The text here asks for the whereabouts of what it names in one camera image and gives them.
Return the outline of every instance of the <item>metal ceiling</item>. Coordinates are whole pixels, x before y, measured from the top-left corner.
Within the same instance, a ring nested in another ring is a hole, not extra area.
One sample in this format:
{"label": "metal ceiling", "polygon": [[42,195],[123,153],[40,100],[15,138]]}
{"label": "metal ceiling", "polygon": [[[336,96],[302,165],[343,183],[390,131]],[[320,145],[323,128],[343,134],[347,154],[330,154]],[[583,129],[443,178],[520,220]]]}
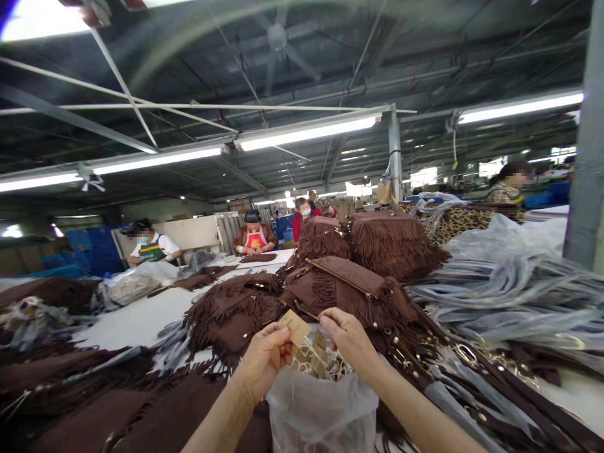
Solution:
{"label": "metal ceiling", "polygon": [[[399,114],[403,170],[414,171],[452,162],[452,136],[445,129],[452,109],[580,86],[591,8],[589,0],[289,0],[287,8],[277,1],[197,0],[132,13],[118,0],[108,3],[111,25],[99,34],[133,96],[185,104],[396,103],[418,111]],[[266,32],[270,23],[286,25],[294,52],[275,51]],[[0,56],[122,92],[92,35],[4,44]],[[1,67],[0,82],[54,105],[125,102]],[[238,131],[336,113],[260,106],[186,112]],[[132,109],[76,113],[152,146]],[[159,109],[140,114],[160,148],[225,132]],[[555,111],[465,126],[457,150],[479,160],[575,139],[574,122]],[[0,194],[0,203],[91,208],[181,194],[218,201],[376,175],[388,164],[385,125],[284,148],[305,159],[275,149],[232,148],[222,158],[107,175],[105,193],[66,184]],[[135,151],[38,113],[0,112],[0,173]]]}

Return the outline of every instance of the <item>apron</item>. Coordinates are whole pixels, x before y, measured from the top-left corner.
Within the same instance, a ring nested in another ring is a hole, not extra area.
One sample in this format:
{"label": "apron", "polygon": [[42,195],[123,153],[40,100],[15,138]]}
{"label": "apron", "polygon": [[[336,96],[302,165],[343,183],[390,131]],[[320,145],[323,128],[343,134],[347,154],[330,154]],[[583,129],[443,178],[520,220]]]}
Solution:
{"label": "apron", "polygon": [[250,233],[250,231],[247,231],[247,241],[245,242],[245,246],[250,248],[250,249],[254,249],[254,250],[258,250],[261,247],[264,247],[266,245],[266,239],[264,238],[264,233],[262,233],[262,227],[260,227],[260,231],[258,231],[257,233]]}
{"label": "apron", "polygon": [[[151,242],[145,245],[140,246],[140,250],[138,251],[138,257],[143,259],[144,261],[154,262],[164,259],[167,255],[164,251],[159,247],[159,238],[162,235],[157,237],[157,241]],[[178,266],[178,260],[170,261],[170,264],[173,266]]]}

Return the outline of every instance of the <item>white t-shirt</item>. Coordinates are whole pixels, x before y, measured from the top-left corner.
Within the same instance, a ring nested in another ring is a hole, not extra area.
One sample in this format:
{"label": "white t-shirt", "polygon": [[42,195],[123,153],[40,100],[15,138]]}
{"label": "white t-shirt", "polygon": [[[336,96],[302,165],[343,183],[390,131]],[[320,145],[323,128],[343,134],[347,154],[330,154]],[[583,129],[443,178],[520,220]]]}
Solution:
{"label": "white t-shirt", "polygon": [[[176,245],[176,243],[167,235],[159,235],[159,233],[155,233],[153,239],[149,241],[149,243],[157,242],[157,238],[159,237],[159,248],[162,249],[162,252],[165,255],[172,255],[174,252],[178,252],[181,248]],[[130,254],[130,256],[138,256],[140,250],[140,244],[137,244],[134,251]]]}

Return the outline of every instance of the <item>red apron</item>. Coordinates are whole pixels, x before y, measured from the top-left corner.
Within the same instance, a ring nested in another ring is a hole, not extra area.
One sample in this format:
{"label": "red apron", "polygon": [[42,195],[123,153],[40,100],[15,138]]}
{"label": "red apron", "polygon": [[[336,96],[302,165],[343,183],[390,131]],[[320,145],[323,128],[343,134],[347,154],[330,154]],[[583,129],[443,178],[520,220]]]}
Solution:
{"label": "red apron", "polygon": [[264,238],[264,234],[262,233],[262,227],[257,233],[250,233],[248,230],[247,242],[245,243],[245,246],[247,248],[258,250],[259,248],[264,247],[265,245],[266,239]]}

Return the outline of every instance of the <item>red shirt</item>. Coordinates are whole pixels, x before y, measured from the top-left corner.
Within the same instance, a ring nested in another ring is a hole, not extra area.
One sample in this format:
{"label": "red shirt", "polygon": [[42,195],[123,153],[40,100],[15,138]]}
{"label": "red shirt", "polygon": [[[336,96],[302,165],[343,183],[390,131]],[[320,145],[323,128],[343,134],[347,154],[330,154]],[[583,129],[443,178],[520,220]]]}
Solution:
{"label": "red shirt", "polygon": [[[310,211],[310,216],[319,216],[321,217],[321,210],[315,209]],[[298,242],[300,239],[300,232],[302,231],[302,214],[299,212],[296,213],[294,220],[291,221],[291,228],[294,230],[294,242]]]}

